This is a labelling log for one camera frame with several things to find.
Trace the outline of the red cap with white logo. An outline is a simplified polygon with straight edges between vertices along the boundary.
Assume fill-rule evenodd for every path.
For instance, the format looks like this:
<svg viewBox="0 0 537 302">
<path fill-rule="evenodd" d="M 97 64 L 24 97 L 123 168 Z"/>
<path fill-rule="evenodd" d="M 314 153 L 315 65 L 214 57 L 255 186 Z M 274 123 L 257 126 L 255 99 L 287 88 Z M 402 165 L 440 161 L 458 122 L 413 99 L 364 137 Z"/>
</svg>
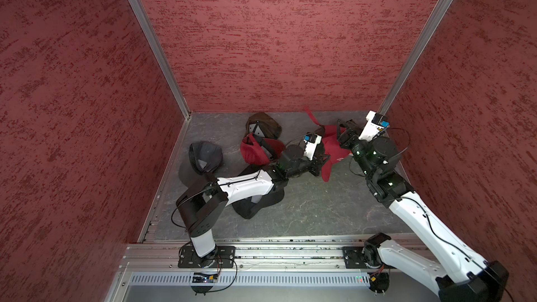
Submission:
<svg viewBox="0 0 537 302">
<path fill-rule="evenodd" d="M 324 153 L 329 155 L 329 159 L 324 163 L 321 168 L 320 175 L 324 182 L 328 182 L 331 176 L 332 166 L 341 162 L 347 156 L 351 154 L 349 149 L 341 148 L 338 142 L 338 135 L 344 132 L 344 128 L 340 124 L 336 125 L 323 125 L 313 115 L 309 107 L 304 108 L 310 119 L 319 126 L 321 130 L 322 143 L 324 145 Z"/>
</svg>

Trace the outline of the left corner aluminium profile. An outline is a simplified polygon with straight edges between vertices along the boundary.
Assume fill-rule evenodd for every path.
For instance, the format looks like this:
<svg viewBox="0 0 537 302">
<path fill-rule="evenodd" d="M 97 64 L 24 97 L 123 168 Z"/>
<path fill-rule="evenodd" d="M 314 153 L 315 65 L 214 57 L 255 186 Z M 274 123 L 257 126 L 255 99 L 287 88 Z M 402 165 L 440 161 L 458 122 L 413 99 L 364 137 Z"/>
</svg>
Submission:
<svg viewBox="0 0 537 302">
<path fill-rule="evenodd" d="M 138 21 L 138 24 L 142 29 L 142 32 L 148 42 L 148 45 L 150 46 L 152 53 L 157 60 L 159 68 L 161 69 L 161 72 L 166 79 L 166 82 L 171 90 L 174 99 L 176 100 L 177 105 L 179 106 L 179 109 L 184 119 L 190 121 L 192 112 L 187 105 L 186 99 L 184 98 L 183 93 L 181 92 L 180 87 L 177 83 L 176 77 L 173 74 L 171 65 L 166 58 L 162 45 L 159 42 L 159 39 L 148 17 L 148 14 L 143 7 L 143 2 L 141 0 L 127 1 L 131 6 L 131 9 Z"/>
</svg>

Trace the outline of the dark brown cap back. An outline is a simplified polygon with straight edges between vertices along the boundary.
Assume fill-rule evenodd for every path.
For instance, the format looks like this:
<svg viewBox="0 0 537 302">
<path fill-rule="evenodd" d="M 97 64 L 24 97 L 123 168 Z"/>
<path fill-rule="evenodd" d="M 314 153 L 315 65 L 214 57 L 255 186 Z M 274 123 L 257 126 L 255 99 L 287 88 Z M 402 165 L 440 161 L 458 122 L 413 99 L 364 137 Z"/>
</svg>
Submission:
<svg viewBox="0 0 537 302">
<path fill-rule="evenodd" d="M 251 115 L 246 123 L 246 136 L 254 134 L 263 138 L 279 139 L 282 127 L 266 113 Z"/>
</svg>

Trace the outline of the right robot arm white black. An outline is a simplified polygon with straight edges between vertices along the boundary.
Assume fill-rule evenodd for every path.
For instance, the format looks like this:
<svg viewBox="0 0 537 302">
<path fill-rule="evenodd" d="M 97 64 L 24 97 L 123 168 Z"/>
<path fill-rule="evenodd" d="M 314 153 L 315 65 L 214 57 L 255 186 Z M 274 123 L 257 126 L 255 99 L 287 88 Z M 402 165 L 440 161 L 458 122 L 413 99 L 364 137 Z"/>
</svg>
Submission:
<svg viewBox="0 0 537 302">
<path fill-rule="evenodd" d="M 410 227 L 436 259 L 428 260 L 387 234 L 378 233 L 364 243 L 368 265 L 396 268 L 441 301 L 501 301 L 508 293 L 508 270 L 464 243 L 397 173 L 395 168 L 403 152 L 386 136 L 388 130 L 375 126 L 370 131 L 349 120 L 337 124 L 336 139 L 341 148 L 352 153 L 376 201 Z"/>
</svg>

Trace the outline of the black cap front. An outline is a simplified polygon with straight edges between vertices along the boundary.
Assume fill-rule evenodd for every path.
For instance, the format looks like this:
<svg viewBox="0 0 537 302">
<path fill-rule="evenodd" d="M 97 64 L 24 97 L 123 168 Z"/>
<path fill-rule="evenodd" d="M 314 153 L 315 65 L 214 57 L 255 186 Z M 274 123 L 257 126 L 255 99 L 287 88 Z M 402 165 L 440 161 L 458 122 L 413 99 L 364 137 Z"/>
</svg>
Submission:
<svg viewBox="0 0 537 302">
<path fill-rule="evenodd" d="M 288 184 L 288 180 L 283 177 L 283 172 L 273 166 L 250 165 L 239 173 L 239 176 L 248 175 L 259 170 L 267 171 L 275 185 L 268 194 L 261 197 L 248 197 L 232 204 L 235 212 L 247 220 L 253 218 L 261 209 L 280 203 L 284 199 L 284 188 Z"/>
</svg>

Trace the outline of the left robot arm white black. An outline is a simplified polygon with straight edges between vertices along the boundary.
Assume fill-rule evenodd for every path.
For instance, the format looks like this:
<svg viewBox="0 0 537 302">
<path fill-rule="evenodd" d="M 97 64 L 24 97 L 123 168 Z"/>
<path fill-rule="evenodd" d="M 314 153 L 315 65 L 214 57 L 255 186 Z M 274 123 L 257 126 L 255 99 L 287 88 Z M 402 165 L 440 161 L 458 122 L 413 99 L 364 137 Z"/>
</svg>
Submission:
<svg viewBox="0 0 537 302">
<path fill-rule="evenodd" d="M 299 145 L 291 145 L 276 161 L 253 166 L 240 176 L 201 176 L 176 201 L 196 255 L 207 258 L 215 253 L 212 228 L 226 207 L 234 207 L 244 219 L 253 218 L 261 209 L 282 201 L 290 179 L 304 173 L 319 176 L 328 161 L 322 144 L 316 146 L 313 154 Z"/>
</svg>

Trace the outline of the aluminium rail frame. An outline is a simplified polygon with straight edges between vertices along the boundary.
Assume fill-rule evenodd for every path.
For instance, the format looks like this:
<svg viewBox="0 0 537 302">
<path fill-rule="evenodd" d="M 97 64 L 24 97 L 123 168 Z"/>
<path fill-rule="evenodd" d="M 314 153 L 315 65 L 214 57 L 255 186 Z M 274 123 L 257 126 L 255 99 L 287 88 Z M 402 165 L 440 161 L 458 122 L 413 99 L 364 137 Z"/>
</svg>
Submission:
<svg viewBox="0 0 537 302">
<path fill-rule="evenodd" d="M 412 233 L 392 237 L 420 256 L 436 258 Z M 193 288 L 195 273 L 219 274 L 211 289 L 233 287 L 352 288 L 369 289 L 374 273 L 402 272 L 384 265 L 375 269 L 347 269 L 344 247 L 364 247 L 367 235 L 268 237 L 266 239 L 222 239 L 216 246 L 234 246 L 234 267 L 228 269 L 178 268 L 179 251 L 192 244 L 186 240 L 129 244 L 107 301 L 124 301 L 134 286 Z"/>
</svg>

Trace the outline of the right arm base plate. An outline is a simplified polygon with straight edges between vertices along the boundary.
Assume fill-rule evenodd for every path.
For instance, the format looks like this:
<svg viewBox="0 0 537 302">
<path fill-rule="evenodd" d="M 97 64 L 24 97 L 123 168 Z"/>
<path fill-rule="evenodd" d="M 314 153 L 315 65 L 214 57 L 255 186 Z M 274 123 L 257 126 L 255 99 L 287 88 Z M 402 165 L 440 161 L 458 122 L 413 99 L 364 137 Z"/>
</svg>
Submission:
<svg viewBox="0 0 537 302">
<path fill-rule="evenodd" d="M 342 251 L 347 269 L 375 269 L 382 266 L 376 253 L 367 247 L 344 247 Z"/>
</svg>

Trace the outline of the corner aluminium profile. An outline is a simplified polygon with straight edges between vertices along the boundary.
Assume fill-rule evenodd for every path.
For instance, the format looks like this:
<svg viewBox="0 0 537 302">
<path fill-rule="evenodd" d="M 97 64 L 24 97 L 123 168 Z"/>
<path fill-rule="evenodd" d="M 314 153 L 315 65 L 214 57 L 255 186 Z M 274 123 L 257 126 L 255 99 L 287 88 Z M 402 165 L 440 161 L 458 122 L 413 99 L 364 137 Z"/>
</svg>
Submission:
<svg viewBox="0 0 537 302">
<path fill-rule="evenodd" d="M 179 109 L 184 119 L 190 121 L 192 112 L 187 105 L 186 99 L 184 98 L 183 93 L 181 92 L 180 87 L 177 83 L 176 77 L 173 74 L 171 65 L 166 58 L 162 45 L 159 42 L 159 39 L 148 17 L 148 14 L 143 7 L 143 2 L 141 0 L 127 1 L 131 6 L 131 9 L 138 21 L 138 24 L 142 29 L 142 32 L 148 42 L 148 45 L 150 46 L 152 53 L 157 60 L 159 68 L 161 69 L 161 72 L 166 79 L 166 82 L 171 90 L 174 99 L 176 100 L 177 105 L 179 106 Z"/>
<path fill-rule="evenodd" d="M 453 1 L 454 0 L 438 0 L 436 2 L 406 61 L 402 65 L 394 83 L 381 103 L 378 113 L 387 115 L 388 110 L 390 110 L 390 107 L 401 92 L 404 84 L 411 75 L 412 70 L 418 63 L 419 58 L 430 42 L 432 36 L 435 34 Z"/>
</svg>

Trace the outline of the dark grey cap left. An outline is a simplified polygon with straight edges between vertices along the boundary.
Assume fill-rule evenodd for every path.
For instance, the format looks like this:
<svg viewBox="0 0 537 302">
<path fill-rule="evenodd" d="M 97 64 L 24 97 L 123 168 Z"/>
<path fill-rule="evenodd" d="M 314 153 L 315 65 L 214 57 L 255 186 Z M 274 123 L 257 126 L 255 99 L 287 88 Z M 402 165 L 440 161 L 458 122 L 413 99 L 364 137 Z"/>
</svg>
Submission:
<svg viewBox="0 0 537 302">
<path fill-rule="evenodd" d="M 182 161 L 178 177 L 186 187 L 191 187 L 207 173 L 214 173 L 224 163 L 222 148 L 208 141 L 197 141 L 189 146 Z"/>
</svg>

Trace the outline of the right corner aluminium profile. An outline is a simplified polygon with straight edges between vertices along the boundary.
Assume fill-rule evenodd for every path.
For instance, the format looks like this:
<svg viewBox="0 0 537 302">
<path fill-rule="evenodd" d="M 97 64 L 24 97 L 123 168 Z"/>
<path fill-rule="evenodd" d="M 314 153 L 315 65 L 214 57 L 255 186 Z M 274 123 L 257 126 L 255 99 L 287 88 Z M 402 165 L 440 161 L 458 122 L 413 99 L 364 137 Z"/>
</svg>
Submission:
<svg viewBox="0 0 537 302">
<path fill-rule="evenodd" d="M 402 65 L 394 83 L 381 103 L 378 113 L 387 115 L 388 110 L 390 110 L 390 107 L 401 92 L 404 84 L 411 75 L 412 70 L 418 63 L 419 58 L 430 42 L 432 36 L 435 34 L 453 1 L 454 0 L 438 0 L 436 2 L 406 61 Z"/>
</svg>

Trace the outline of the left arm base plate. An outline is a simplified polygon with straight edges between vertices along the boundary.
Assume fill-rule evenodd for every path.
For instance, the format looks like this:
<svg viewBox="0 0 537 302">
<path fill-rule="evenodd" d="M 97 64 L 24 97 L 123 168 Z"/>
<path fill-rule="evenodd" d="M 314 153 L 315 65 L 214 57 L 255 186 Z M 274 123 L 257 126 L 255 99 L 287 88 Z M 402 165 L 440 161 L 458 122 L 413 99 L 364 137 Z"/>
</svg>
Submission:
<svg viewBox="0 0 537 302">
<path fill-rule="evenodd" d="M 178 255 L 178 268 L 192 269 L 228 269 L 234 267 L 236 248 L 234 246 L 217 246 L 204 257 L 198 256 L 193 246 L 183 246 Z"/>
</svg>

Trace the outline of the red cap back left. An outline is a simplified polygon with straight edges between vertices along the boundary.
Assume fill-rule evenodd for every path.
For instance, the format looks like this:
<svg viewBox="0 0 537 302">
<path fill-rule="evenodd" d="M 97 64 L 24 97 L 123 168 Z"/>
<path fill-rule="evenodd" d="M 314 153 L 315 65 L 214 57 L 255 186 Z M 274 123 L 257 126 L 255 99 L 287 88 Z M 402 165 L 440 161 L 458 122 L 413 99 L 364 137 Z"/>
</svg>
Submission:
<svg viewBox="0 0 537 302">
<path fill-rule="evenodd" d="M 247 164 L 264 166 L 275 162 L 285 150 L 285 145 L 276 139 L 247 134 L 241 141 L 240 151 Z"/>
</svg>

